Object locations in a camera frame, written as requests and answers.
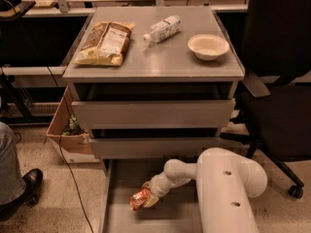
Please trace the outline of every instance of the bowl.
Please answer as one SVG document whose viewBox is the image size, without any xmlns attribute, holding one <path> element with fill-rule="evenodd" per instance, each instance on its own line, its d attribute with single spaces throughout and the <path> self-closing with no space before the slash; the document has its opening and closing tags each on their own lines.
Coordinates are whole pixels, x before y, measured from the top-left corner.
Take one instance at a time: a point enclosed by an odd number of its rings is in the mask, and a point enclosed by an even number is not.
<svg viewBox="0 0 311 233">
<path fill-rule="evenodd" d="M 214 60 L 229 50 L 229 43 L 216 35 L 195 35 L 188 40 L 188 47 L 202 60 Z"/>
</svg>

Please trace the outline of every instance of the chair wheel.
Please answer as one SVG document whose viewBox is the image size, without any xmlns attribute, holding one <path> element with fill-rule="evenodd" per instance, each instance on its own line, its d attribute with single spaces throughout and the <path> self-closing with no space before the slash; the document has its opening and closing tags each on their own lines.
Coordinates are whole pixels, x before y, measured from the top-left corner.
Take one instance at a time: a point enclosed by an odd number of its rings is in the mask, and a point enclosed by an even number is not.
<svg viewBox="0 0 311 233">
<path fill-rule="evenodd" d="M 39 203 L 39 196 L 38 194 L 33 195 L 30 199 L 27 200 L 26 204 L 29 207 L 33 207 Z"/>
<path fill-rule="evenodd" d="M 302 187 L 300 186 L 297 186 L 297 185 L 292 185 L 292 187 L 290 188 L 289 190 L 289 194 L 292 196 L 292 197 L 295 197 L 295 198 L 301 198 L 302 195 L 303 195 L 303 189 Z"/>
</svg>

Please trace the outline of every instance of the chair backrest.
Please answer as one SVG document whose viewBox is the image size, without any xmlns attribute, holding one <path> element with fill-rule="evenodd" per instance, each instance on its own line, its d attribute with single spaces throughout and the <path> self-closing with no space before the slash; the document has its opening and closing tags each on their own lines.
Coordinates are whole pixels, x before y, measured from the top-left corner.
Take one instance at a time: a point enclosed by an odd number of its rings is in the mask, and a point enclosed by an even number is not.
<svg viewBox="0 0 311 233">
<path fill-rule="evenodd" d="M 311 69 L 311 0 L 250 0 L 241 60 L 259 76 Z"/>
</svg>

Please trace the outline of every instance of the chair seat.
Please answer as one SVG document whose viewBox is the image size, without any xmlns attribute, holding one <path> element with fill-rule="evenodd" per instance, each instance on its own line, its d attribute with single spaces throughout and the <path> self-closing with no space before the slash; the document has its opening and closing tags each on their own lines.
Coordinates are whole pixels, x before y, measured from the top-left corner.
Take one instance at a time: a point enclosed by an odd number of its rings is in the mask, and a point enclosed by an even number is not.
<svg viewBox="0 0 311 233">
<path fill-rule="evenodd" d="M 237 100 L 266 154 L 281 161 L 311 159 L 311 87 L 276 86 L 269 97 L 243 92 Z"/>
</svg>

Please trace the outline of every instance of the drawer front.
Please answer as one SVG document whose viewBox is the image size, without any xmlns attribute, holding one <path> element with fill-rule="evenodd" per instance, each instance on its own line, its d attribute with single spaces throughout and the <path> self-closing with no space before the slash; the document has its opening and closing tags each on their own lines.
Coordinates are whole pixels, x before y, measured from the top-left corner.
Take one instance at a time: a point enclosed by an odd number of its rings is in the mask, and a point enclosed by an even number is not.
<svg viewBox="0 0 311 233">
<path fill-rule="evenodd" d="M 219 147 L 218 137 L 156 139 L 90 139 L 93 154 L 99 159 L 159 158 L 167 155 L 200 155 L 203 150 Z"/>
<path fill-rule="evenodd" d="M 92 129 L 220 128 L 233 100 L 73 102 L 80 125 Z"/>
</svg>

